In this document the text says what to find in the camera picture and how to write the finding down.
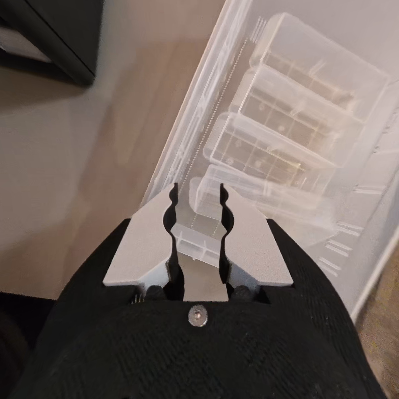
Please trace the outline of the black drawer cabinet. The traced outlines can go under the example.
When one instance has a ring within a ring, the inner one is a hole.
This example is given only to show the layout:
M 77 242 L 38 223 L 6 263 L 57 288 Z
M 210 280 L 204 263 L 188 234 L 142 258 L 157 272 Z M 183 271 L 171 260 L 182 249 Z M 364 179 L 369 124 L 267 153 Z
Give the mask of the black drawer cabinet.
M 90 86 L 102 10 L 102 0 L 1 0 L 1 26 L 20 32 L 51 60 L 41 62 L 1 49 L 1 66 Z

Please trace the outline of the large clear plastic bin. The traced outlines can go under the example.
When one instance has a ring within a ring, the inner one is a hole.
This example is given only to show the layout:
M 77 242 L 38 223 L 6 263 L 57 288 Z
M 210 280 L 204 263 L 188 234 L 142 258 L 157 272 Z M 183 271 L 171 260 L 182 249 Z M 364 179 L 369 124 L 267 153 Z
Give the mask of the large clear plastic bin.
M 397 1 L 227 1 L 171 127 L 146 199 L 177 182 L 179 199 L 173 227 L 177 250 L 218 266 L 219 241 L 224 234 L 220 215 L 214 219 L 196 214 L 188 205 L 188 183 L 214 165 L 202 153 L 211 127 L 220 113 L 228 112 L 244 72 L 251 68 L 248 61 L 266 22 L 284 12 L 388 76 L 371 116 L 360 121 L 361 133 L 349 151 L 319 154 L 308 149 L 337 167 L 323 191 L 307 191 L 332 202 L 336 223 L 320 226 L 283 215 L 272 218 L 310 250 L 324 271 L 337 278 L 347 258 L 356 251 L 396 169 L 397 138 L 387 122 L 397 113 Z

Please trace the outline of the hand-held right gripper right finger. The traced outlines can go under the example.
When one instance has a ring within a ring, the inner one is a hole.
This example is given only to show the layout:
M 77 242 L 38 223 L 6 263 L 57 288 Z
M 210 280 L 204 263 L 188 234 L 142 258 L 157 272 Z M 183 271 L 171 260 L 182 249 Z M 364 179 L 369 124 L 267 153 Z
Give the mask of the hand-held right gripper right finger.
M 219 276 L 228 296 L 238 287 L 256 296 L 263 286 L 290 287 L 294 280 L 268 226 L 267 218 L 238 194 L 220 183 Z

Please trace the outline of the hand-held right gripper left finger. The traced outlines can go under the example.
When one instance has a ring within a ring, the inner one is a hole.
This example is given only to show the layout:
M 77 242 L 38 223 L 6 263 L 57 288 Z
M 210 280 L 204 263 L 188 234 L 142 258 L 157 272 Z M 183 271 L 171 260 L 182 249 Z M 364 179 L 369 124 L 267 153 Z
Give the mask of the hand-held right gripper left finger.
M 103 286 L 133 286 L 143 295 L 158 286 L 169 300 L 183 299 L 184 279 L 171 233 L 177 203 L 178 183 L 174 182 L 131 215 Z

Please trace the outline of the small clear plastic drawer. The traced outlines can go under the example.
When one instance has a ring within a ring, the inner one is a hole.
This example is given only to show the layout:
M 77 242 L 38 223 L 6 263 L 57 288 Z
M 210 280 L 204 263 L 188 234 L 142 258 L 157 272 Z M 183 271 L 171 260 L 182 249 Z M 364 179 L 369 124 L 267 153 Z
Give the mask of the small clear plastic drawer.
M 306 191 L 323 191 L 337 167 L 239 113 L 220 113 L 202 149 L 211 163 Z
M 363 125 L 344 110 L 268 66 L 244 72 L 228 112 L 240 113 L 315 153 L 343 153 Z
M 266 22 L 248 64 L 278 70 L 359 121 L 388 82 L 387 73 L 286 12 Z
M 283 215 L 312 225 L 333 225 L 336 215 L 332 202 L 319 194 L 307 193 L 280 183 L 262 181 L 228 167 L 210 165 L 203 177 L 188 183 L 188 205 L 200 215 L 219 218 L 220 183 L 232 187 L 259 211 L 270 218 Z

